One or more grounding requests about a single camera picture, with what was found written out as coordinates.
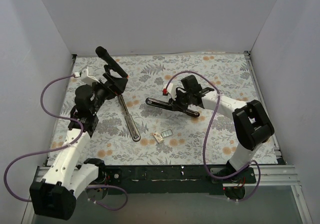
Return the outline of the staple strips pack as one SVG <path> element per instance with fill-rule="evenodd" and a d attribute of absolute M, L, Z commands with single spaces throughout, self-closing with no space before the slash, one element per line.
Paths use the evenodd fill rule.
<path fill-rule="evenodd" d="M 171 136 L 173 136 L 173 131 L 172 130 L 166 130 L 166 131 L 163 131 L 162 133 L 161 133 L 161 136 L 162 136 L 162 138 L 168 138 L 168 137 L 171 137 Z"/>

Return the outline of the staple box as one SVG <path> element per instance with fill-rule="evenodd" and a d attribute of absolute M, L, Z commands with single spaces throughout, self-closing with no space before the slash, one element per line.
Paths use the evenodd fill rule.
<path fill-rule="evenodd" d="M 153 137 L 157 143 L 162 143 L 164 141 L 163 137 L 157 132 L 153 133 Z"/>

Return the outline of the grey black stapler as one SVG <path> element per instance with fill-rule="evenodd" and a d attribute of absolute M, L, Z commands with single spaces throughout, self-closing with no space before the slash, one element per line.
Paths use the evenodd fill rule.
<path fill-rule="evenodd" d="M 128 111 L 128 108 L 126 106 L 126 103 L 123 99 L 123 96 L 122 95 L 118 95 L 118 101 L 119 101 L 119 104 L 122 108 L 122 111 L 124 113 L 124 119 L 125 119 L 125 122 L 127 124 L 127 127 L 128 127 L 128 130 L 130 132 L 130 135 L 132 137 L 132 140 L 134 142 L 138 142 L 140 141 L 140 133 L 139 133 L 139 130 L 136 126 L 136 123 L 134 122 L 134 119 L 132 118 L 131 114 L 129 113 Z"/>

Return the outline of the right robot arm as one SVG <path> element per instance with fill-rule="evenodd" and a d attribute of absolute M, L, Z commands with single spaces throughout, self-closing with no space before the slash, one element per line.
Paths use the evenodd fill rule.
<path fill-rule="evenodd" d="M 239 182 L 244 177 L 244 169 L 254 161 L 255 153 L 273 136 L 275 129 L 260 101 L 245 102 L 229 98 L 222 95 L 213 84 L 203 88 L 196 79 L 197 75 L 191 71 L 189 76 L 181 80 L 182 91 L 169 81 L 162 93 L 180 104 L 212 110 L 213 115 L 219 113 L 234 122 L 238 146 L 226 164 L 226 176 L 210 174 L 210 177 Z"/>

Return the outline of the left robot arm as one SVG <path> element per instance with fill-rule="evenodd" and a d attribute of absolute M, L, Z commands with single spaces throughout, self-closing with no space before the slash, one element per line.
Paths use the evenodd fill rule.
<path fill-rule="evenodd" d="M 79 74 L 84 84 L 75 90 L 75 105 L 70 113 L 62 149 L 42 179 L 34 181 L 29 188 L 37 215 L 68 220 L 75 210 L 77 198 L 90 184 L 97 184 L 97 189 L 110 188 L 110 175 L 101 159 L 87 159 L 75 171 L 79 157 L 99 122 L 99 109 L 106 100 L 122 94 L 128 82 L 127 77 L 114 77 L 108 73 L 103 76 L 105 82 L 86 72 Z"/>

